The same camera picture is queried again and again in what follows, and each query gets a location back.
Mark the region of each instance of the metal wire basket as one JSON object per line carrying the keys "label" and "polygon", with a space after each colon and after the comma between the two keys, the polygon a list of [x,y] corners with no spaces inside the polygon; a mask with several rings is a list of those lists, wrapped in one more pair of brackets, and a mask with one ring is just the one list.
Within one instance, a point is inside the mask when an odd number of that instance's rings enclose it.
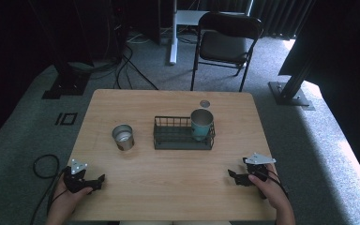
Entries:
{"label": "metal wire basket", "polygon": [[201,141],[192,136],[190,117],[156,116],[154,123],[154,146],[156,149],[211,150],[215,138],[212,123],[208,134]]}

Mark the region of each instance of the cable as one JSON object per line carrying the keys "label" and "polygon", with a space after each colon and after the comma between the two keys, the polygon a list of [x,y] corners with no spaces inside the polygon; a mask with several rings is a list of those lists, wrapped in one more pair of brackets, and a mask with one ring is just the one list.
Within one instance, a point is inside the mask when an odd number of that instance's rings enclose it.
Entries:
{"label": "cable", "polygon": [[99,77],[91,77],[89,80],[90,80],[90,81],[99,80],[99,79],[108,77],[108,76],[110,76],[111,74],[113,74],[113,73],[115,73],[115,72],[116,72],[116,69],[114,68],[112,71],[108,72],[107,74],[104,74],[104,75],[99,76]]}
{"label": "cable", "polygon": [[190,39],[183,38],[183,37],[177,37],[177,39],[186,44],[196,44],[197,43],[197,41],[195,41],[195,40],[190,40]]}
{"label": "cable", "polygon": [[[122,69],[124,68],[124,66],[128,66],[128,63],[130,63],[130,64],[132,65],[132,67],[133,67],[134,69],[136,69],[136,71],[138,72],[138,74],[139,74],[140,76],[142,76],[142,78],[143,78],[145,81],[147,81],[148,83],[150,83],[150,85],[153,86],[154,89],[158,90],[158,88],[157,88],[150,80],[148,80],[148,78],[146,78],[146,77],[142,74],[142,72],[130,61],[130,58],[133,56],[133,50],[132,50],[128,45],[126,45],[126,47],[130,50],[130,57],[127,58],[127,57],[123,54],[123,57],[126,59],[126,62],[124,63],[124,65],[122,65],[122,66],[119,68],[119,70],[118,70],[118,72],[117,72],[117,74],[116,74],[116,77],[115,77],[115,83],[113,84],[113,88],[115,88],[115,85],[118,84],[118,88],[119,88],[119,89],[122,89],[122,88],[121,88],[121,85],[120,85],[120,83],[119,83],[119,75],[120,75]],[[133,89],[133,87],[131,86],[131,83],[130,83],[130,78],[128,77],[128,72],[127,72],[127,81],[129,82],[131,89]]]}
{"label": "cable", "polygon": [[107,63],[105,65],[99,66],[99,67],[90,67],[90,68],[80,68],[80,67],[75,67],[72,66],[72,69],[75,72],[79,72],[79,73],[94,73],[94,72],[104,72],[104,71],[108,71],[110,69],[112,69],[113,67],[115,67],[117,65],[116,61],[111,61],[110,63]]}
{"label": "cable", "polygon": [[[191,5],[188,7],[187,10],[190,10],[192,8],[192,6],[194,6],[195,2],[197,2],[197,0],[194,0]],[[198,5],[197,5],[197,8],[196,10],[198,10],[198,8],[200,7],[200,3],[201,3],[201,0],[198,0]]]}
{"label": "cable", "polygon": [[[133,41],[133,39],[136,39],[138,37],[144,37],[146,38],[145,40],[143,41]],[[150,41],[149,38],[145,37],[143,34],[139,34],[139,35],[136,35],[135,37],[131,37],[130,39],[127,40],[127,43],[131,43],[131,44],[144,44],[146,42]]]}
{"label": "cable", "polygon": [[255,173],[258,173],[258,174],[260,174],[260,175],[262,175],[262,176],[265,176],[265,177],[267,177],[268,179],[274,181],[277,185],[279,185],[279,187],[282,189],[282,191],[283,191],[283,193],[286,195],[286,197],[289,198],[288,192],[285,190],[285,187],[283,187],[282,184],[280,183],[279,178],[278,178],[277,175],[276,175],[276,177],[277,177],[278,180],[276,180],[276,179],[274,179],[273,177],[271,177],[271,176],[269,176],[269,175],[266,175],[266,174],[264,174],[264,173],[262,173],[262,172],[259,172],[259,171],[256,171]]}
{"label": "cable", "polygon": [[[56,162],[56,168],[55,168],[55,173],[52,175],[41,175],[39,174],[39,172],[37,172],[37,165],[38,162],[43,159],[43,158],[54,158],[55,162]],[[45,199],[46,195],[48,194],[49,190],[51,190],[52,186],[57,182],[58,178],[60,177],[60,175],[62,174],[62,172],[59,174],[59,167],[60,167],[60,160],[58,159],[57,156],[52,155],[52,154],[48,154],[48,155],[43,155],[41,157],[38,157],[37,159],[35,159],[34,161],[34,165],[33,165],[33,171],[34,171],[34,175],[36,175],[37,177],[41,178],[41,179],[52,179],[51,183],[49,184],[48,188],[45,190],[42,198],[39,200],[39,203],[37,204],[36,209],[34,210],[33,216],[31,218],[31,222],[30,224],[33,225],[34,221],[35,221],[35,217],[37,215],[37,212],[39,210],[39,207],[42,205],[43,200]]]}
{"label": "cable", "polygon": [[130,89],[133,89],[133,85],[131,84],[129,74],[128,74],[128,64],[127,64],[127,68],[125,69],[125,73],[127,74],[127,83],[129,84]]}
{"label": "cable", "polygon": [[52,205],[52,203],[56,200],[56,199],[58,199],[58,197],[60,197],[60,196],[62,196],[64,193],[66,193],[68,191],[68,189],[66,189],[66,190],[64,190],[63,192],[61,192],[59,195],[57,195],[54,199],[52,199],[52,201],[51,201],[51,205]]}

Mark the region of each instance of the tripod base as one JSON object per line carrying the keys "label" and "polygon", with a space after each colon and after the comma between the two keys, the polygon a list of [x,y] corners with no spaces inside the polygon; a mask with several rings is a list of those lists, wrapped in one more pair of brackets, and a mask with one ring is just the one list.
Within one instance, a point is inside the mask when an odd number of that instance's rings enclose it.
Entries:
{"label": "tripod base", "polygon": [[49,91],[45,91],[42,99],[59,99],[61,96],[81,96],[89,81],[90,73],[78,75],[71,85],[63,85],[60,75],[57,76]]}
{"label": "tripod base", "polygon": [[304,110],[315,110],[311,101],[306,99],[302,89],[299,89],[292,98],[284,98],[281,96],[285,82],[269,82],[271,92],[278,105],[302,106]]}

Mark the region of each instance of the stainless steel cup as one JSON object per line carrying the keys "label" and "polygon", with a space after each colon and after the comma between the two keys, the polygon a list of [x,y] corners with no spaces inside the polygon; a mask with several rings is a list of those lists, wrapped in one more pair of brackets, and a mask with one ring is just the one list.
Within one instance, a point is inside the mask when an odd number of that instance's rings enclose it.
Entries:
{"label": "stainless steel cup", "polygon": [[119,150],[129,150],[134,145],[133,129],[129,125],[119,125],[112,131],[112,137]]}

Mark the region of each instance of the black chair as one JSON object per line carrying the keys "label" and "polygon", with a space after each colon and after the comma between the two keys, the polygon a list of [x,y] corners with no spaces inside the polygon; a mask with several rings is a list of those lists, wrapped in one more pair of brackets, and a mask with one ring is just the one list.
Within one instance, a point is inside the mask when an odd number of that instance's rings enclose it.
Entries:
{"label": "black chair", "polygon": [[262,22],[253,17],[220,12],[204,14],[198,22],[198,40],[192,69],[191,91],[194,89],[198,64],[206,64],[237,68],[238,70],[233,76],[238,76],[245,65],[244,77],[239,88],[239,92],[242,92],[253,48],[262,32]]}

